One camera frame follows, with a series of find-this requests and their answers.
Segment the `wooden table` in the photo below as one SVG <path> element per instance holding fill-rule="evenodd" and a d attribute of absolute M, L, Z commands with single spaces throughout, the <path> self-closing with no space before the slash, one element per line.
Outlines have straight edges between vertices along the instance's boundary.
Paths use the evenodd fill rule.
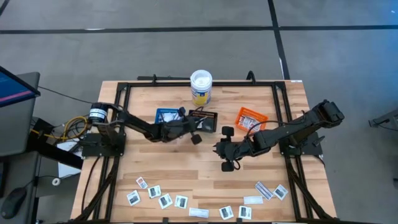
<path fill-rule="evenodd" d="M 113 103 L 118 82 L 103 82 L 98 101 Z M 287 93 L 293 118 L 302 115 L 301 110 L 309 110 L 303 83 L 286 81 Z M 126 128 L 126 150 L 120 160 L 118 180 L 112 209 L 112 222 L 161 222 L 169 217 L 171 222 L 220 222 L 219 208 L 232 206 L 234 222 L 238 217 L 238 208 L 243 205 L 243 197 L 259 195 L 254 188 L 261 181 L 273 191 L 279 184 L 287 190 L 289 183 L 284 158 L 276 145 L 267 154 L 258 157 L 245 157 L 241 161 L 242 169 L 234 172 L 222 172 L 222 160 L 212 152 L 213 145 L 220 140 L 223 126 L 234 126 L 239 109 L 244 106 L 266 114 L 270 120 L 276 120 L 274 100 L 270 87 L 213 87 L 211 103 L 206 111 L 218 113 L 217 132 L 199 133 L 202 142 L 194 146 L 190 135 L 165 143 L 151 143 L 143 135 Z M 188 111 L 195 109 L 191 101 L 190 87 L 140 87 L 132 88 L 128 111 L 139 118 L 153 123 L 157 108 L 179 108 Z M 267 129 L 274 129 L 277 124 L 268 123 Z M 241 141 L 246 133 L 235 129 L 233 141 Z M 83 191 L 95 158 L 84 161 L 71 218 L 81 213 Z M 331 216 L 336 216 L 328 180 L 322 163 L 313 156 L 302 156 L 303 168 L 309 191 Z M 85 200 L 85 206 L 97 191 L 101 173 L 100 159 L 91 177 Z M 187 209 L 174 207 L 162 210 L 158 198 L 149 199 L 147 190 L 141 190 L 136 179 L 142 176 L 148 185 L 160 185 L 162 194 L 169 193 L 173 201 L 176 195 L 187 196 Z M 141 202 L 130 207 L 126 195 L 138 190 Z M 301 214 L 305 217 L 302 194 L 297 189 Z M 105 192 L 101 204 L 100 218 L 104 217 Z M 210 210 L 209 219 L 189 217 L 189 207 Z M 262 205 L 251 205 L 254 222 L 294 221 L 291 194 L 283 201 L 272 198 L 264 199 Z"/>

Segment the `concrete floor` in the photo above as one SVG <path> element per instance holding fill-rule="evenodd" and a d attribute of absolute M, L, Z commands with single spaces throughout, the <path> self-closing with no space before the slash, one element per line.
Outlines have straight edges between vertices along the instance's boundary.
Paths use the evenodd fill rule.
<path fill-rule="evenodd" d="M 398 2 L 277 0 L 280 26 L 398 24 Z M 271 26 L 261 0 L 11 0 L 0 29 L 87 29 L 181 26 Z M 303 80 L 310 106 L 327 98 L 344 112 L 338 131 L 322 130 L 326 172 L 338 217 L 398 223 L 396 132 L 368 120 L 398 108 L 398 30 L 282 31 L 291 79 Z M 38 71 L 40 85 L 95 101 L 103 80 L 138 75 L 189 77 L 206 69 L 214 79 L 282 79 L 273 31 L 140 34 L 0 35 L 0 65 Z M 87 114 L 89 105 L 42 90 L 34 115 L 53 124 Z M 44 160 L 43 174 L 56 174 Z M 78 177 L 53 189 L 40 181 L 38 218 L 65 221 Z"/>

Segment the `container lid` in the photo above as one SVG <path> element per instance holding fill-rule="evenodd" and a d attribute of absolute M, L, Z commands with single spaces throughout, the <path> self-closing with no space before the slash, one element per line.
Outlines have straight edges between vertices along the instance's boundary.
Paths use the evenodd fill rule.
<path fill-rule="evenodd" d="M 207 89 L 211 86 L 213 82 L 213 77 L 211 77 L 210 72 L 206 70 L 197 70 L 191 75 L 191 84 L 195 88 Z"/>

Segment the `computer mouse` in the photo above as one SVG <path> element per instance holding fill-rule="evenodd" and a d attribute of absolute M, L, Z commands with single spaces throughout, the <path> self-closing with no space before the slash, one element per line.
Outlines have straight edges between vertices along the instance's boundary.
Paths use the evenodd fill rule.
<path fill-rule="evenodd" d="M 4 202 L 2 203 L 0 212 L 1 216 L 4 219 L 14 218 L 17 215 L 25 198 L 25 187 L 18 187 L 12 190 L 12 192 L 6 197 L 6 199 L 4 199 Z"/>

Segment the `small card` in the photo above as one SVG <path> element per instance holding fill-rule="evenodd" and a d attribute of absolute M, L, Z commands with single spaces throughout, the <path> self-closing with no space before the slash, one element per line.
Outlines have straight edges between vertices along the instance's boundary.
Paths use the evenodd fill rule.
<path fill-rule="evenodd" d="M 288 191 L 281 184 L 279 184 L 278 187 L 274 190 L 274 195 L 278 197 L 280 200 L 283 200 L 287 195 L 287 193 Z"/>
<path fill-rule="evenodd" d="M 261 204 L 263 203 L 262 197 L 261 196 L 247 196 L 243 197 L 243 202 L 245 205 L 250 205 L 250 204 Z"/>
<path fill-rule="evenodd" d="M 189 216 L 199 217 L 199 218 L 208 218 L 209 210 L 200 209 L 200 208 L 189 208 Z"/>
<path fill-rule="evenodd" d="M 264 184 L 262 184 L 260 181 L 256 183 L 256 185 L 254 186 L 259 192 L 260 194 L 265 197 L 267 200 L 270 200 L 272 198 L 272 192 L 270 190 L 268 190 L 268 188 L 266 186 L 264 186 Z"/>
<path fill-rule="evenodd" d="M 162 194 L 162 192 L 160 191 L 160 185 L 148 188 L 148 194 L 150 199 L 159 197 Z"/>
<path fill-rule="evenodd" d="M 188 197 L 177 195 L 175 196 L 175 204 L 174 206 L 178 208 L 187 208 Z"/>
<path fill-rule="evenodd" d="M 165 195 L 161 196 L 161 198 L 159 199 L 159 204 L 160 204 L 160 207 L 162 207 L 162 209 L 165 209 L 165 208 L 169 207 L 170 205 L 172 205 L 173 201 L 169 194 L 165 194 Z"/>
<path fill-rule="evenodd" d="M 220 215 L 223 218 L 223 220 L 227 220 L 229 218 L 234 217 L 234 213 L 232 212 L 231 206 L 220 208 Z"/>
<path fill-rule="evenodd" d="M 251 219 L 251 208 L 239 206 L 239 218 Z"/>
<path fill-rule="evenodd" d="M 144 178 L 142 178 L 142 177 L 139 177 L 136 180 L 136 182 L 142 189 L 146 189 L 148 187 L 147 183 L 144 181 Z"/>
<path fill-rule="evenodd" d="M 137 204 L 138 202 L 140 202 L 141 199 L 139 198 L 138 191 L 135 190 L 135 191 L 129 193 L 127 195 L 127 200 L 129 201 L 130 206 L 133 206 L 133 205 Z"/>

